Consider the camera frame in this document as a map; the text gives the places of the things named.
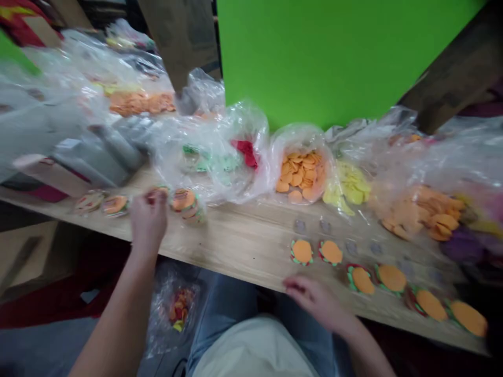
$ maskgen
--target plastic bag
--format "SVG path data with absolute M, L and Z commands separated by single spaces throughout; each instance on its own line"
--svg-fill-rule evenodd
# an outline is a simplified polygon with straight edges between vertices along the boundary
M 32 92 L 54 92 L 49 96 L 73 98 L 80 108 L 80 121 L 87 126 L 100 123 L 108 114 L 108 100 L 103 89 L 91 83 L 60 50 L 25 48 L 25 55 L 42 71 L 33 76 L 15 64 L 4 63 L 0 82 L 19 86 Z
M 273 135 L 270 163 L 276 181 L 273 198 L 280 203 L 307 205 L 323 194 L 334 161 L 321 128 L 293 123 Z
M 153 128 L 149 149 L 167 186 L 191 188 L 218 205 L 244 203 L 272 185 L 267 118 L 252 103 L 229 107 L 221 119 L 176 117 Z
M 133 29 L 123 18 L 106 28 L 106 42 L 111 47 L 121 49 L 151 50 L 155 47 L 154 41 L 148 35 Z
M 357 119 L 345 129 L 331 132 L 330 147 L 336 162 L 323 195 L 325 203 L 350 223 L 358 214 L 370 225 L 371 211 L 365 204 L 373 177 L 395 162 L 396 150 L 422 139 L 413 125 L 415 117 L 416 112 L 395 106 L 379 121 Z
M 189 73 L 188 84 L 176 98 L 181 115 L 197 115 L 203 118 L 219 117 L 225 112 L 225 86 L 215 81 L 201 68 Z
M 141 89 L 139 72 L 119 53 L 76 30 L 64 30 L 63 35 L 62 50 L 68 54 L 73 66 L 91 82 L 103 85 L 105 93 L 115 88 L 129 91 Z
M 23 154 L 48 156 L 54 145 L 78 136 L 85 115 L 76 93 L 6 83 L 0 77 L 0 182 L 17 173 L 12 161 Z
M 417 112 L 394 106 L 379 121 L 356 120 L 331 143 L 338 159 L 350 162 L 373 175 L 386 168 L 390 147 L 420 140 L 424 135 L 414 126 Z
M 199 283 L 186 280 L 169 266 L 156 272 L 147 328 L 147 358 L 173 351 L 191 339 L 200 304 Z
M 383 226 L 418 243 L 424 234 L 448 241 L 460 223 L 503 238 L 503 132 L 474 126 L 396 151 L 369 200 Z M 423 151 L 411 158 L 409 149 L 418 147 Z

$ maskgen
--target small plastic packet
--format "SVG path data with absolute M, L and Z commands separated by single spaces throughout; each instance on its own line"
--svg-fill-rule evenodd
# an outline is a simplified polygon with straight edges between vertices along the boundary
M 333 157 L 321 128 L 293 123 L 273 135 L 270 163 L 276 180 L 273 198 L 280 203 L 308 205 L 322 196 Z
M 103 199 L 101 211 L 105 217 L 114 218 L 125 216 L 129 213 L 131 200 L 125 195 L 113 195 Z
M 80 216 L 87 216 L 87 214 L 99 209 L 107 196 L 107 191 L 89 190 L 87 194 L 77 200 L 73 208 L 73 213 Z
M 158 269 L 147 328 L 147 358 L 173 351 L 191 339 L 200 303 L 198 281 L 187 280 L 170 266 Z

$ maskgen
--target green foam piece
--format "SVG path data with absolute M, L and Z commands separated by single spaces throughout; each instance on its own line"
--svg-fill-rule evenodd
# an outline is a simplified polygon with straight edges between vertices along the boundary
M 482 8 L 481 0 L 219 0 L 227 105 L 271 131 L 380 118 Z

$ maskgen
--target red cloth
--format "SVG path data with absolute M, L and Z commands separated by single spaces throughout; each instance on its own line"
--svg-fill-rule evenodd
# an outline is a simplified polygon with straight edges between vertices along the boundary
M 234 148 L 236 148 L 239 152 L 241 152 L 245 158 L 245 164 L 251 168 L 257 169 L 257 159 L 253 154 L 253 144 L 249 141 L 239 141 L 232 140 L 231 144 Z
M 43 17 L 48 24 L 51 20 L 29 0 L 0 0 L 0 26 L 8 32 L 20 46 L 45 47 L 38 36 L 25 23 L 25 17 Z
M 43 325 L 99 317 L 108 303 L 129 255 L 129 242 L 92 234 L 84 242 L 75 274 L 0 305 L 0 328 Z M 86 303 L 81 293 L 100 289 Z

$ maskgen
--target lap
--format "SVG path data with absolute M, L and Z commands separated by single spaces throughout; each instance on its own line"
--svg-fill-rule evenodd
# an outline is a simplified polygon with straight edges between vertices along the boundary
M 277 294 L 276 298 L 274 315 L 296 340 L 319 375 L 352 375 L 346 343 L 333 338 L 330 332 L 287 295 Z M 258 314 L 257 289 L 253 284 L 217 274 L 209 287 L 195 331 L 187 376 L 192 376 L 203 354 L 224 332 Z

